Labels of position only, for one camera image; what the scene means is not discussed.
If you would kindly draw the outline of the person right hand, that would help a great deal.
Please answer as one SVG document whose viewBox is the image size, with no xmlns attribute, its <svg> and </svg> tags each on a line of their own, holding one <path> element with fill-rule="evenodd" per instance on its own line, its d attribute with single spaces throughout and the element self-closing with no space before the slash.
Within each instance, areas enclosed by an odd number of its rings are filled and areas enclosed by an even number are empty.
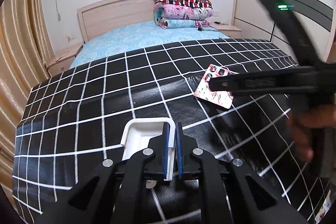
<svg viewBox="0 0 336 224">
<path fill-rule="evenodd" d="M 311 162 L 314 149 L 311 146 L 313 130 L 335 129 L 335 105 L 321 105 L 305 113 L 289 113 L 288 126 L 296 146 L 299 158 L 304 162 Z"/>
</svg>

